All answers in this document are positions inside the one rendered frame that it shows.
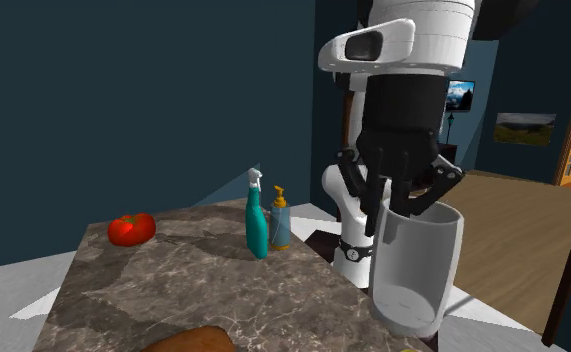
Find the teal spray bottle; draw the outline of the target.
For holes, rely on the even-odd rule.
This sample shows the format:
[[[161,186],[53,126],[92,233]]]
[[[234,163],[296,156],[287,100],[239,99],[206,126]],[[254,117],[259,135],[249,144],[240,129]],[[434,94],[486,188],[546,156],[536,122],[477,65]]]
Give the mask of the teal spray bottle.
[[[245,211],[246,244],[257,259],[263,259],[268,252],[268,228],[260,204],[262,173],[256,168],[248,170],[249,189]]]

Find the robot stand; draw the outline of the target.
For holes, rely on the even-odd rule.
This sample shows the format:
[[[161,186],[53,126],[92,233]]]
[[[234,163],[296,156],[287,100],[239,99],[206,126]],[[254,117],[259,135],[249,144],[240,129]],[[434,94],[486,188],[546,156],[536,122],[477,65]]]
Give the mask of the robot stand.
[[[304,243],[313,249],[326,262],[334,261],[335,249],[339,247],[340,235],[323,230],[315,230]]]

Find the blue sky wall picture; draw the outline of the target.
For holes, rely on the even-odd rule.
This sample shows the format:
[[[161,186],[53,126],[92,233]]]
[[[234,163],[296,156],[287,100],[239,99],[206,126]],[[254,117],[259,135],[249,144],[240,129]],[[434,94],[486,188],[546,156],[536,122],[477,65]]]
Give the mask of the blue sky wall picture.
[[[446,112],[469,112],[471,110],[474,81],[450,80],[445,101]]]

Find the brown bread loaf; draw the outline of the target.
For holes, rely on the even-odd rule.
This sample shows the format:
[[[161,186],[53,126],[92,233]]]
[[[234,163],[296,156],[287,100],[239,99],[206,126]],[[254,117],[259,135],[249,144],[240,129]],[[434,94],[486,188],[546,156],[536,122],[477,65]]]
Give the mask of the brown bread loaf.
[[[140,352],[236,352],[236,347],[221,327],[202,326],[152,343]]]

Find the red tomato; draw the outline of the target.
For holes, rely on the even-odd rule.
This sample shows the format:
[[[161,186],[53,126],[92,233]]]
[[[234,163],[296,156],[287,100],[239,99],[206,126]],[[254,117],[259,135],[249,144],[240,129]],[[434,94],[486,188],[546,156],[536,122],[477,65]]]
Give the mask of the red tomato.
[[[113,220],[107,229],[109,241],[124,247],[143,244],[152,239],[155,233],[155,220],[146,213],[124,215]]]

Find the green landscape wall picture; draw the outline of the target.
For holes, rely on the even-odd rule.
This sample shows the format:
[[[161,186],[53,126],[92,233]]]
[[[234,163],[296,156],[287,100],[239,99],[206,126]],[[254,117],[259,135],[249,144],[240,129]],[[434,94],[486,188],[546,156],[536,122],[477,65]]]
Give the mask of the green landscape wall picture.
[[[550,142],[555,119],[555,114],[499,113],[493,140],[499,143],[546,147]]]

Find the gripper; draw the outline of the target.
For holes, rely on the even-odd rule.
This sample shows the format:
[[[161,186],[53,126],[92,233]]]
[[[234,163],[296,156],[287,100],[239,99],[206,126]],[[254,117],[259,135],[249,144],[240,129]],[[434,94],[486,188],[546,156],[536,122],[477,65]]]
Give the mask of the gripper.
[[[337,153],[348,193],[360,200],[367,216],[366,237],[376,232],[384,177],[392,177],[391,210],[404,217],[421,215],[464,177],[460,168],[438,155],[447,86],[447,77],[427,74],[383,74],[367,79],[362,130],[356,143],[367,168],[366,178],[354,149]],[[411,198],[411,179],[431,164],[436,172],[432,186]]]

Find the blue soap dispenser orange pump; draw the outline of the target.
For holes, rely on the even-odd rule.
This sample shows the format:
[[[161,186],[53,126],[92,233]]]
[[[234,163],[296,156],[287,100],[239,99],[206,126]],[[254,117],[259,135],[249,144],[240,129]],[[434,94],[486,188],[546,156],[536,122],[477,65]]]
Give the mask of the blue soap dispenser orange pump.
[[[284,189],[278,185],[274,188],[277,196],[270,210],[269,244],[275,250],[285,250],[290,244],[290,206],[284,198]]]

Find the white cup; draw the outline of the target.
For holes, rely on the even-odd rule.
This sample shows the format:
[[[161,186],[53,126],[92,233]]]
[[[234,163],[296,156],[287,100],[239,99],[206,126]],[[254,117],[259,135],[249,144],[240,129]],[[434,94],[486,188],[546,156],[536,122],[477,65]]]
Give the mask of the white cup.
[[[429,338],[440,327],[460,256],[464,217],[436,202],[404,217],[383,201],[369,275],[371,313],[394,336]]]

